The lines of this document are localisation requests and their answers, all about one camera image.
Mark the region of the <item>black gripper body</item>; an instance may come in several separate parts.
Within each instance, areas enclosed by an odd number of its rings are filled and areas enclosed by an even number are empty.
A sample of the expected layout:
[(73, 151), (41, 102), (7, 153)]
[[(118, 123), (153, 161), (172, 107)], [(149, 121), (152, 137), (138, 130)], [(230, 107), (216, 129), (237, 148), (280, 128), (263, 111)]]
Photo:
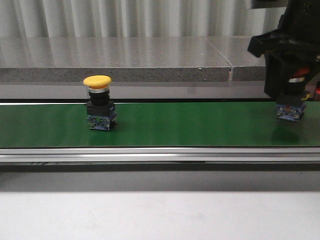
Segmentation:
[(277, 29), (253, 36), (247, 50), (257, 58), (279, 51), (319, 52), (320, 2), (290, 0)]

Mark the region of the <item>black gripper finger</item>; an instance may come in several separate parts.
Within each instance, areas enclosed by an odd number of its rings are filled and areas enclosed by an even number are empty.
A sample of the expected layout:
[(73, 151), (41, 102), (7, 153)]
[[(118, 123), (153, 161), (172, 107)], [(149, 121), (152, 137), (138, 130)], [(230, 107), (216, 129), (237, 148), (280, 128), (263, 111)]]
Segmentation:
[(304, 53), (303, 67), (305, 68), (304, 74), (304, 91), (307, 90), (307, 84), (316, 77), (320, 72), (320, 54), (319, 53)]
[(298, 70), (300, 61), (293, 54), (283, 51), (265, 53), (264, 58), (264, 92), (275, 100)]

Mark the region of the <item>grey robot arm link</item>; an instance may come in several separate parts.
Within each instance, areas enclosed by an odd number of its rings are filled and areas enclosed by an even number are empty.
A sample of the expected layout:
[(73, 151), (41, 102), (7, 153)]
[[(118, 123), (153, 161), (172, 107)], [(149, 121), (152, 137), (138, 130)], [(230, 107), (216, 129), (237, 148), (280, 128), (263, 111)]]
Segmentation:
[(288, 0), (247, 0), (248, 9), (281, 8), (288, 5)]

